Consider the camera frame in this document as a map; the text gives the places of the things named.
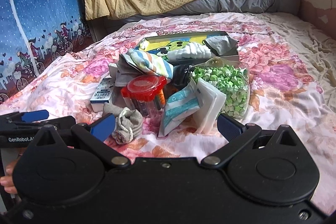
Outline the person's left hand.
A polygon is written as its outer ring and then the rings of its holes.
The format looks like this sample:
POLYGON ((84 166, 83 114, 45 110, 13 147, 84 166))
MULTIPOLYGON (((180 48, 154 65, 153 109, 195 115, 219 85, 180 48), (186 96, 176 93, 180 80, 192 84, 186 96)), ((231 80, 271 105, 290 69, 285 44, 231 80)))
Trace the person's left hand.
POLYGON ((1 186, 4 187, 5 192, 8 194, 16 195, 18 193, 13 182, 13 171, 18 161, 19 159, 15 159, 9 163, 5 168, 6 174, 1 177, 1 186))

